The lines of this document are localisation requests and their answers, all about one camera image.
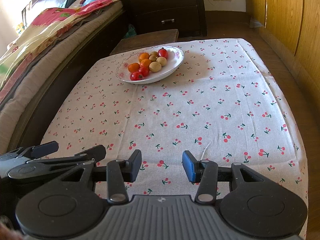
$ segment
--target blanket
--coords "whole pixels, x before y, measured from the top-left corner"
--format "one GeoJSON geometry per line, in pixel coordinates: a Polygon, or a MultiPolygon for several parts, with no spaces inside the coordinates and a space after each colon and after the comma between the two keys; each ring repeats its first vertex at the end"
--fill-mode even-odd
{"type": "Polygon", "coordinates": [[[96,0],[78,9],[49,8],[39,14],[0,58],[0,102],[44,49],[92,12],[118,0],[96,0]]]}

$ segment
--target cherry print tablecloth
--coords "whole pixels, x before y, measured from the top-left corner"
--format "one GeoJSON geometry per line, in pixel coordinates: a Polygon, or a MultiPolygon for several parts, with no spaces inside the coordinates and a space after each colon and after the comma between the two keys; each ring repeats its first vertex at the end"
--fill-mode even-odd
{"type": "MultiPolygon", "coordinates": [[[[308,202],[306,154],[288,103],[263,61],[243,39],[172,43],[185,53],[169,77],[133,85],[115,76],[123,54],[99,60],[69,94],[43,143],[56,140],[50,157],[71,156],[96,144],[105,160],[142,151],[137,180],[128,194],[194,197],[181,157],[219,166],[241,162],[308,202]]],[[[217,198],[229,192],[218,183],[217,198]]],[[[106,196],[105,184],[96,193],[106,196]]]]}

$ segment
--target white plate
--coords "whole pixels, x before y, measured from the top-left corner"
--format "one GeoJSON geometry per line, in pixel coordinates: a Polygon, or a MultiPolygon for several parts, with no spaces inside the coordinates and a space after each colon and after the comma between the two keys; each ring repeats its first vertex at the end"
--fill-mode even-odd
{"type": "Polygon", "coordinates": [[[181,49],[173,46],[157,45],[153,47],[143,48],[136,50],[134,52],[128,51],[123,53],[123,60],[119,63],[116,69],[116,77],[121,81],[132,83],[132,84],[149,84],[159,81],[167,76],[171,75],[182,63],[184,59],[184,53],[181,49]],[[139,63],[138,57],[143,52],[151,53],[153,51],[159,51],[159,49],[164,48],[168,52],[167,65],[161,68],[160,71],[150,74],[141,80],[132,81],[130,80],[130,72],[128,71],[128,65],[132,63],[139,63]]]}

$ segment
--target cherry tomato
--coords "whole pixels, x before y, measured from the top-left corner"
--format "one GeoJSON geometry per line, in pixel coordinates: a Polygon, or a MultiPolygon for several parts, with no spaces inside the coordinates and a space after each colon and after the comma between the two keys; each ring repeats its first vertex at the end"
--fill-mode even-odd
{"type": "Polygon", "coordinates": [[[141,74],[140,72],[138,72],[138,71],[133,72],[133,73],[131,73],[131,75],[130,75],[130,79],[131,79],[132,81],[137,81],[137,80],[140,80],[140,79],[142,79],[142,78],[143,78],[142,74],[141,74]]]}
{"type": "Polygon", "coordinates": [[[165,57],[166,59],[168,59],[168,52],[166,49],[161,48],[158,51],[159,57],[165,57]]]}
{"type": "Polygon", "coordinates": [[[146,59],[146,58],[150,58],[150,54],[144,52],[139,56],[139,62],[141,62],[142,60],[146,59]]]}
{"type": "Polygon", "coordinates": [[[145,58],[140,62],[140,67],[147,67],[148,68],[150,63],[151,63],[151,60],[148,58],[145,58]]]}
{"type": "Polygon", "coordinates": [[[140,68],[139,63],[132,63],[132,64],[130,64],[130,65],[128,66],[128,70],[129,70],[129,72],[131,72],[131,73],[138,71],[139,68],[140,68]]]}
{"type": "Polygon", "coordinates": [[[148,67],[141,67],[141,68],[139,68],[139,70],[138,70],[141,74],[142,74],[142,76],[144,76],[144,77],[146,77],[146,76],[148,76],[149,75],[149,68],[148,67]]]}

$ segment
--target wooden stool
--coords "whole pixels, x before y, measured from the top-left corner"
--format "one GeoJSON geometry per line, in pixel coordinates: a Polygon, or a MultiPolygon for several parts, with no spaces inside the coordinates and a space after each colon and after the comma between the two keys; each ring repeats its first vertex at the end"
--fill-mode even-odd
{"type": "Polygon", "coordinates": [[[127,39],[122,39],[110,53],[110,56],[134,49],[177,42],[178,35],[179,31],[177,29],[172,29],[153,33],[145,33],[127,39]]]}

